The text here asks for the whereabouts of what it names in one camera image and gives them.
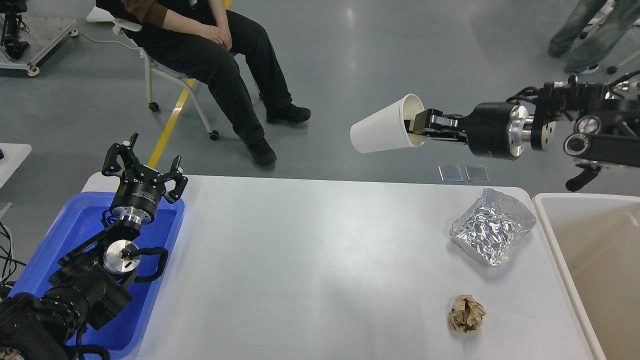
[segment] wheel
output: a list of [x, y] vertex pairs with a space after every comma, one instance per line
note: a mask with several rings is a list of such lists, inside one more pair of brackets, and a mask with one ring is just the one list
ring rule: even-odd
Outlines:
[[27, 74], [29, 74], [29, 76], [36, 76], [40, 73], [40, 68], [37, 66], [31, 67], [29, 68], [29, 70], [27, 70]]

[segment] yellow floor line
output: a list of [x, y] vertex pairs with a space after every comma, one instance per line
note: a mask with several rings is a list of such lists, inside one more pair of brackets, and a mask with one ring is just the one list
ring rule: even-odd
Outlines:
[[[225, 8], [229, 8], [232, 0], [225, 0]], [[189, 86], [193, 86], [195, 79], [187, 80], [187, 84]], [[189, 97], [189, 92], [185, 89], [180, 94], [178, 98], [178, 102], [175, 103], [175, 107], [171, 112], [171, 116], [169, 117], [169, 121], [164, 126], [164, 130], [162, 135], [160, 135], [160, 139], [158, 139], [158, 143], [156, 144], [156, 148], [151, 154], [151, 158], [147, 163], [147, 166], [150, 168], [155, 168], [158, 164], [158, 160], [160, 160], [160, 156], [162, 156], [162, 152], [164, 151], [164, 147], [166, 146], [167, 141], [169, 141], [169, 136], [171, 136], [171, 132], [173, 131], [173, 127], [175, 123], [178, 121], [180, 117], [180, 113], [182, 112], [182, 108], [184, 107], [184, 103], [187, 101], [187, 97]]]

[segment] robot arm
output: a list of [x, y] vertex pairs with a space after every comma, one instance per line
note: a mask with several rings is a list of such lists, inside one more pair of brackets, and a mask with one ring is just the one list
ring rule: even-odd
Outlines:
[[[19, 293], [0, 302], [0, 359], [14, 353], [25, 360], [84, 359], [83, 354], [109, 359], [105, 348], [82, 345], [86, 325], [96, 330], [106, 325], [133, 299], [127, 291], [132, 283], [151, 282], [164, 272], [168, 251], [139, 249], [134, 240], [142, 225], [154, 221], [163, 196], [170, 202], [180, 199], [187, 178], [179, 156], [166, 174], [140, 165], [132, 150], [137, 137], [113, 144], [107, 153], [102, 173], [119, 177], [120, 186], [108, 210], [111, 216], [103, 218], [105, 229], [58, 261], [60, 269], [50, 276], [52, 288], [44, 296]], [[167, 193], [169, 180], [177, 185]], [[149, 255], [160, 255], [157, 270], [139, 276], [141, 256]], [[74, 334], [77, 345], [65, 346]]]
[[[604, 166], [640, 167], [640, 101], [614, 98], [622, 97], [616, 90], [626, 90], [633, 75], [607, 85], [578, 83], [572, 76], [567, 83], [524, 88], [505, 102], [479, 104], [466, 117], [428, 109], [405, 120], [405, 128], [434, 140], [467, 144], [476, 156], [515, 160], [527, 145], [547, 150], [555, 121], [570, 120], [573, 133], [564, 140], [564, 152], [577, 158], [584, 171], [566, 186], [577, 191]], [[529, 115], [521, 101], [535, 105], [535, 113]]]

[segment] person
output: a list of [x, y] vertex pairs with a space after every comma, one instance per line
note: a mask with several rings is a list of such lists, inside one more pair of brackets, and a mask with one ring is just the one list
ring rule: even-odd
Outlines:
[[[569, 53], [575, 39], [606, 3], [607, 0], [580, 0], [563, 27], [549, 42], [548, 54], [558, 58]], [[613, 10], [598, 29], [570, 52], [564, 71], [568, 74], [595, 72], [598, 62], [609, 55], [638, 18], [640, 0], [617, 0]]]
[[205, 83], [258, 165], [276, 154], [264, 138], [232, 53], [245, 55], [267, 122], [299, 124], [311, 112], [292, 104], [271, 41], [262, 26], [225, 9], [225, 0], [96, 0], [116, 18], [142, 25], [127, 33], [155, 61]]

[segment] brown sleeve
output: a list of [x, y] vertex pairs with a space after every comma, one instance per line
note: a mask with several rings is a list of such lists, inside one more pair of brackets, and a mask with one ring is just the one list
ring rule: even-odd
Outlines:
[[149, 22], [158, 28], [163, 27], [167, 8], [158, 4], [157, 0], [120, 0], [127, 11], [140, 22]]

